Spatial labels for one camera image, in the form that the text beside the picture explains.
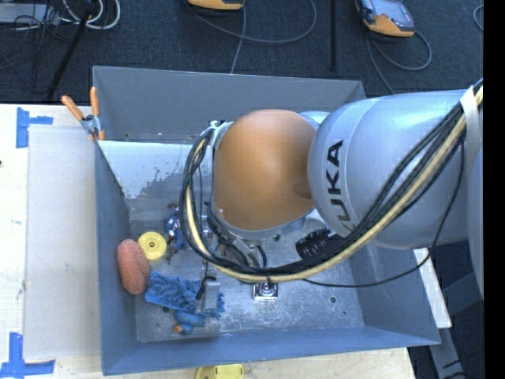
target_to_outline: yellow object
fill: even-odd
[[[187,0],[189,4],[206,9],[241,9],[243,3],[225,3],[223,0]]]
[[[195,372],[195,379],[242,379],[243,377],[244,367],[241,363],[203,366]]]
[[[138,243],[150,262],[161,260],[166,253],[166,240],[155,231],[145,232],[139,237]]]

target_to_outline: metal bracket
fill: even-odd
[[[277,300],[279,294],[278,283],[262,282],[252,287],[252,298],[258,301]]]

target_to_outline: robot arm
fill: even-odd
[[[366,99],[320,125],[290,111],[254,111],[233,122],[212,148],[212,230],[252,247],[317,212],[331,232],[316,252],[268,268],[221,257],[199,233],[190,181],[215,131],[208,129],[188,158],[179,204],[189,244],[238,280],[276,283],[322,272],[367,243],[412,249],[468,238],[463,92]],[[477,105],[481,92],[476,85]]]

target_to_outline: gray bin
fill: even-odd
[[[126,192],[129,178],[146,179],[146,163],[153,170],[161,166],[156,164],[162,161],[160,153],[173,144],[191,144],[215,119],[231,121],[260,108],[333,111],[365,98],[361,82],[97,66],[93,83],[107,134],[107,141],[95,146],[104,374],[440,342],[419,272],[376,287],[281,283],[278,299],[269,302],[254,301],[250,286],[220,274],[226,311],[190,336],[173,333],[169,313],[146,303],[142,295],[130,295],[121,284],[116,258],[119,242],[138,238],[147,230],[163,233],[166,205],[178,199],[180,190],[181,174],[174,172],[145,181],[148,189],[135,195]],[[293,240],[282,238],[286,242],[281,241],[277,249],[289,247]],[[280,255],[273,246],[265,248],[274,259]],[[365,246],[313,279],[369,283],[412,268],[416,262],[412,251]],[[196,280],[201,260],[191,249],[183,249],[169,265],[161,260],[151,269]]]

